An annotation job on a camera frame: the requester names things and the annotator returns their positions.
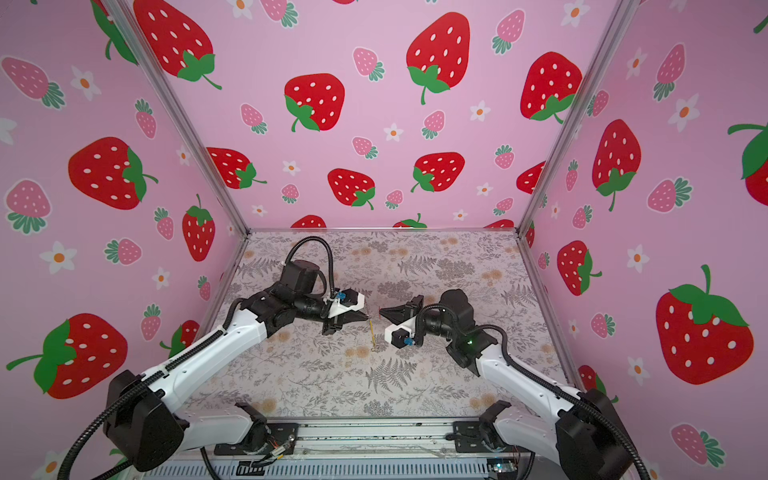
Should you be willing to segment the grey keyring loop yellow tag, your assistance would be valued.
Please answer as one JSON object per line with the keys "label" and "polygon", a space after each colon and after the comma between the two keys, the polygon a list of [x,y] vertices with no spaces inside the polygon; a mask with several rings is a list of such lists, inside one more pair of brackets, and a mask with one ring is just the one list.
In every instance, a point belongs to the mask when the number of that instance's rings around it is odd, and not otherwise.
{"label": "grey keyring loop yellow tag", "polygon": [[372,320],[368,321],[370,334],[371,334],[371,351],[375,352],[376,347],[378,345],[377,343],[377,337],[376,337],[376,331]]}

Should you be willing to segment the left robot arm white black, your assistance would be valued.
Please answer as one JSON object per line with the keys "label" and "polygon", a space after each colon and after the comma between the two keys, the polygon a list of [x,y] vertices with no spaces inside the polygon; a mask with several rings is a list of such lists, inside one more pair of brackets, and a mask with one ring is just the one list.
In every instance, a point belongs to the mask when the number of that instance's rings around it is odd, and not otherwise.
{"label": "left robot arm white black", "polygon": [[184,417],[180,411],[202,384],[296,319],[321,323],[325,335],[367,320],[362,293],[329,289],[321,296],[313,291],[319,276],[310,262],[288,263],[278,282],[236,300],[220,327],[140,375],[125,371],[114,379],[108,403],[115,410],[104,432],[127,463],[148,472],[179,451],[211,445],[265,452],[272,433],[266,417],[248,403],[208,416]]}

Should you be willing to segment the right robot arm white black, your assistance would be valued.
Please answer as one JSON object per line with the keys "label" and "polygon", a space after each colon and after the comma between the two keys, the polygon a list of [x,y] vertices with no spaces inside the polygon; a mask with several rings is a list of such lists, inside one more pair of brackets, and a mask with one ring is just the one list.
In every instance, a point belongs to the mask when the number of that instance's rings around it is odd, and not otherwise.
{"label": "right robot arm white black", "polygon": [[480,442],[492,450],[521,447],[557,464],[569,479],[621,479],[647,470],[612,401],[601,391],[581,391],[551,379],[514,357],[507,332],[480,324],[461,289],[445,291],[438,302],[417,296],[403,305],[380,308],[389,321],[385,339],[398,349],[420,347],[429,335],[446,340],[446,351],[461,368],[508,392],[534,412],[526,418],[498,401],[480,417]]}

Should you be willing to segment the aluminium frame rail front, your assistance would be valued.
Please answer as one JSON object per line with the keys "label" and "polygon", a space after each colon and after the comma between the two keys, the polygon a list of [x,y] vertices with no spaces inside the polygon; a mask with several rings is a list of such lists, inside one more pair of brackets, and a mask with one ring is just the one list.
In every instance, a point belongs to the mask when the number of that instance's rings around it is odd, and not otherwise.
{"label": "aluminium frame rail front", "polygon": [[298,423],[291,455],[216,456],[214,447],[173,455],[121,479],[563,479],[561,468],[529,453],[458,453],[445,435],[459,418],[280,419]]}

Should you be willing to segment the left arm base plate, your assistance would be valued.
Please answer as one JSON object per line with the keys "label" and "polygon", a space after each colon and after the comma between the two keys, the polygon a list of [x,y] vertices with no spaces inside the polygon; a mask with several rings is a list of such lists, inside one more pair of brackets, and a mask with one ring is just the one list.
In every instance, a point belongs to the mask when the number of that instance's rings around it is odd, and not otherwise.
{"label": "left arm base plate", "polygon": [[298,423],[268,423],[253,427],[245,439],[236,444],[217,444],[216,456],[267,456],[282,448],[281,455],[291,455],[298,437]]}

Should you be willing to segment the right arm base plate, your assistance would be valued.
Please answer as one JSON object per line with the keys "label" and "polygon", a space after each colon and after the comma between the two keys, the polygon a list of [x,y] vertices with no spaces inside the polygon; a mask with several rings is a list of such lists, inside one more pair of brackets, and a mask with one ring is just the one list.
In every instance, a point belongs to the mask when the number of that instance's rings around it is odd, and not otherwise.
{"label": "right arm base plate", "polygon": [[529,453],[521,446],[504,443],[488,424],[479,420],[455,421],[445,439],[454,443],[458,453]]}

